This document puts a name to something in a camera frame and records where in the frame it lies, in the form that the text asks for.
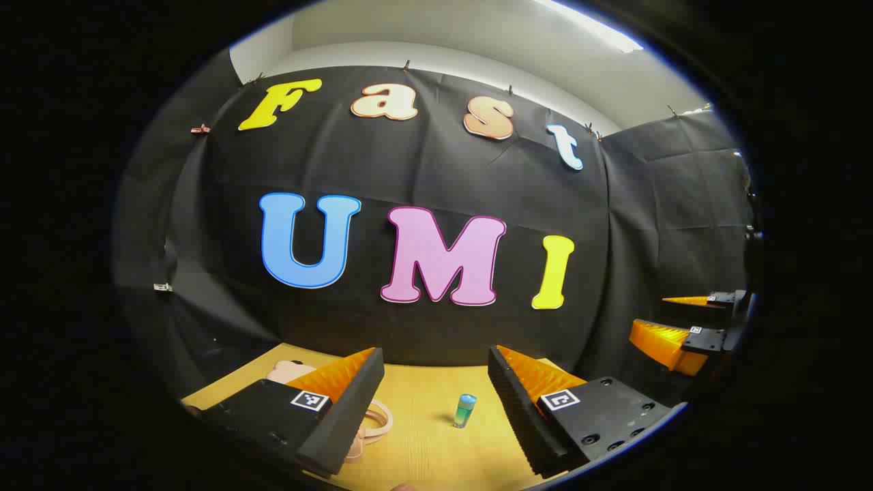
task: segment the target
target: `black fabric backdrop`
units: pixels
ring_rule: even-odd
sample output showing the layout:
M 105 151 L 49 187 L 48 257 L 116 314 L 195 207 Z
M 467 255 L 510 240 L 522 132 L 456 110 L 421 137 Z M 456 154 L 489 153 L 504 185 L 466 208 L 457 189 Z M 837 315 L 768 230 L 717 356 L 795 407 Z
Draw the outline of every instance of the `black fabric backdrop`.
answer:
M 322 88 L 277 111 L 270 127 L 237 131 L 267 87 L 311 78 L 322 79 Z M 627 341 L 632 319 L 656 314 L 663 296 L 744 287 L 746 170 L 712 113 L 652 122 L 598 142 L 548 108 L 440 73 L 346 66 L 283 74 L 242 90 L 231 82 L 183 88 L 176 97 L 183 107 L 213 100 L 211 112 L 199 114 L 211 133 L 182 135 L 202 122 L 188 114 L 173 128 L 169 141 L 179 143 L 172 161 L 160 158 L 168 141 L 141 143 L 129 172 L 138 177 L 137 189 L 148 192 L 131 196 L 122 189 L 127 206 L 119 222 L 127 228 L 117 239 L 117 276 L 135 286 L 124 295 L 136 299 L 128 304 L 139 302 L 129 310 L 134 327 L 180 396 L 278 340 L 342 356 L 381 346 L 386 363 L 424 365 L 484 364 L 486 346 L 500 343 L 547 356 L 583 377 L 622 373 L 638 386 L 645 380 Z M 361 89 L 377 83 L 415 89 L 418 115 L 409 121 L 352 115 L 349 106 Z M 512 137 L 495 141 L 464 130 L 466 104 L 478 95 L 512 105 Z M 152 125 L 159 133 L 161 118 Z M 561 161 L 547 124 L 562 124 L 576 138 L 583 170 Z M 136 175 L 146 167 L 160 172 Z M 306 199 L 293 245 L 296 259 L 309 264 L 321 255 L 317 199 L 361 200 L 346 270 L 336 283 L 294 288 L 266 272 L 258 200 L 267 192 Z M 431 302 L 426 294 L 412 304 L 380 298 L 394 258 L 387 213 L 405 204 L 434 211 L 447 243 L 473 216 L 507 223 L 494 270 L 495 303 L 463 307 L 448 295 Z M 144 230 L 148 236 L 129 251 Z M 546 261 L 541 240 L 549 234 L 572 239 L 575 251 L 564 306 L 536 311 L 530 302 Z M 164 281 L 173 294 L 137 289 Z M 424 292 L 420 277 L 416 286 Z M 147 321 L 137 318 L 140 311 L 150 313 Z

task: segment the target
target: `table surface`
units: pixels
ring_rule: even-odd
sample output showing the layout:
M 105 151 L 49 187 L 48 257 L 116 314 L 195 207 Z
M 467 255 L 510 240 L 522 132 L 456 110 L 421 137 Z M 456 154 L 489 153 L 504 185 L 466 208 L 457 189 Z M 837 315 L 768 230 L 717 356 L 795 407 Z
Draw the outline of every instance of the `table surface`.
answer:
M 338 358 L 280 344 L 182 401 L 205 410 L 265 378 L 280 360 L 300 360 L 317 369 Z M 541 361 L 556 367 L 545 358 Z M 457 429 L 451 423 L 457 399 L 464 393 L 478 401 L 466 428 Z M 519 491 L 546 481 L 531 471 L 491 386 L 487 366 L 386 363 L 375 398 L 394 414 L 394 427 L 328 482 L 354 491 L 389 491 L 402 482 L 417 491 Z M 375 425 L 369 418 L 365 421 Z

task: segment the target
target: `blue letter u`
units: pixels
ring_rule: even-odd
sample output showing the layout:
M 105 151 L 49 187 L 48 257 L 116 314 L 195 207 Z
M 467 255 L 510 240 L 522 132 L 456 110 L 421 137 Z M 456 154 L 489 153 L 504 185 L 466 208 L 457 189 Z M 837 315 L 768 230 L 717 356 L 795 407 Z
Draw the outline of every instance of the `blue letter u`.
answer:
M 261 197 L 264 231 L 261 257 L 273 278 L 298 288 L 322 288 L 335 282 L 346 269 L 348 227 L 352 215 L 361 210 L 361 201 L 348 196 L 323 196 L 316 207 L 325 214 L 324 249 L 314 265 L 300 264 L 294 258 L 294 217 L 306 201 L 292 193 L 270 193 Z

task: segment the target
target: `small bottle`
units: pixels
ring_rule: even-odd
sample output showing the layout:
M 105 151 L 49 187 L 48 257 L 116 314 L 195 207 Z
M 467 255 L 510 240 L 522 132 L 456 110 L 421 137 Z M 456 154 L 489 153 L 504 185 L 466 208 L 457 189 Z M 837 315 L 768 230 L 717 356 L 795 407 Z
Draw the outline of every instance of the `small bottle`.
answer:
M 473 413 L 473 406 L 476 405 L 476 397 L 470 394 L 464 394 L 457 401 L 457 412 L 455 413 L 455 422 L 452 424 L 456 428 L 467 426 L 467 421 L 470 420 L 470 414 Z

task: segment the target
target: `letter i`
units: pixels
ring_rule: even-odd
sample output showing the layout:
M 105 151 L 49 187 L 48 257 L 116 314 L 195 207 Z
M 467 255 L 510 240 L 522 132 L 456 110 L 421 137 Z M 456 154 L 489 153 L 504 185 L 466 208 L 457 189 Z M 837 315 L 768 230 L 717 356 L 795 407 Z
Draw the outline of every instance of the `letter i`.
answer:
M 555 309 L 564 305 L 564 274 L 567 272 L 567 259 L 575 246 L 573 241 L 560 235 L 547 235 L 543 238 L 546 249 L 546 271 L 540 292 L 533 297 L 531 307 L 537 310 Z

